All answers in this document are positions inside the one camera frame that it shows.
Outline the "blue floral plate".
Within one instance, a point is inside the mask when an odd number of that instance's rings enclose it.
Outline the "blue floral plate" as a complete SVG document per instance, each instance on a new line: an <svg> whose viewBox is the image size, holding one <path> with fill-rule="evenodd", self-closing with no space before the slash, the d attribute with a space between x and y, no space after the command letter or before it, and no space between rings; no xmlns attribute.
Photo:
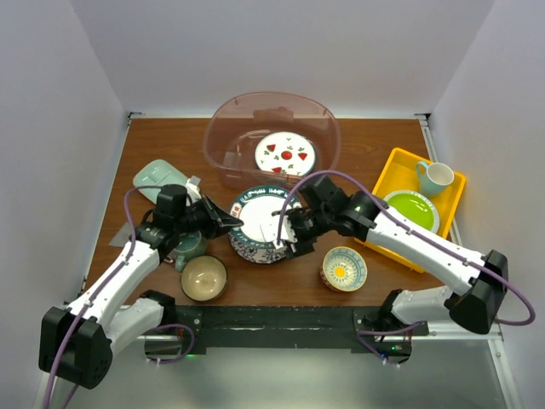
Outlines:
<svg viewBox="0 0 545 409"><path fill-rule="evenodd" d="M276 249L271 242L252 239L241 230L233 229L228 234L234 251L248 262L272 264L286 258L286 249Z"/></svg>

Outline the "green rim lettered plate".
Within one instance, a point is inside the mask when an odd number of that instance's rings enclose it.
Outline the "green rim lettered plate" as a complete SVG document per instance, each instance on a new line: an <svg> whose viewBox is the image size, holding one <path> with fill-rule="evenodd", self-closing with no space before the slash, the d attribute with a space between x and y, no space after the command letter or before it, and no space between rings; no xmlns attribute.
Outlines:
<svg viewBox="0 0 545 409"><path fill-rule="evenodd" d="M288 198L289 190L279 186L260 185L242 192L232 203L230 214L243 222L233 228L230 240L246 250L271 250L276 236L266 239L261 226L273 225L278 229L279 212Z"/></svg>

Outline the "mint green rectangular dish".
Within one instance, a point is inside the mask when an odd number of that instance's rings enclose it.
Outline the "mint green rectangular dish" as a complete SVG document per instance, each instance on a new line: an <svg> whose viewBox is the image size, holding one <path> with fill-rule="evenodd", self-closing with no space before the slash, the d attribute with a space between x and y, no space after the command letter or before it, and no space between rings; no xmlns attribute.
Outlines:
<svg viewBox="0 0 545 409"><path fill-rule="evenodd" d="M144 166L133 178L134 187L143 188L140 193L153 204L157 203L159 188L169 184L185 186L189 178L163 159L155 159Z"/></svg>

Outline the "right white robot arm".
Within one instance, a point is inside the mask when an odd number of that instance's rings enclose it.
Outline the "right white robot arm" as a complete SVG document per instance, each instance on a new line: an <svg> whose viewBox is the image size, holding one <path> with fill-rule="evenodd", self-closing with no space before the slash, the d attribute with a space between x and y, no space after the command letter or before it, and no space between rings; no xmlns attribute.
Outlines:
<svg viewBox="0 0 545 409"><path fill-rule="evenodd" d="M499 251L486 254L452 243L411 222L365 187L346 195L318 171L289 192L300 193L303 207L280 211L277 244L286 245L290 258L314 250L317 238L329 231L393 251L442 282L426 291L393 291L379 314L381 328L397 335L409 324L430 320L433 310L447 313L462 328L488 333L508 289L508 259Z"/></svg>

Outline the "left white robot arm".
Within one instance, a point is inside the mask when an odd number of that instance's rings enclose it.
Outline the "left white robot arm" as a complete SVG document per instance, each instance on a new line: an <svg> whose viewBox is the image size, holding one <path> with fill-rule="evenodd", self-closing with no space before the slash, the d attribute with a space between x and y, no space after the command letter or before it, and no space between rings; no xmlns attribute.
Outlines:
<svg viewBox="0 0 545 409"><path fill-rule="evenodd" d="M39 369L86 389L98 386L114 356L137 337L152 330L167 334L178 323L175 299L159 291L145 291L121 311L140 282L183 235L215 239L241 226L207 196L190 199L179 184L159 188L155 206L139 224L129 224L129 240L116 261L76 300L43 316Z"/></svg>

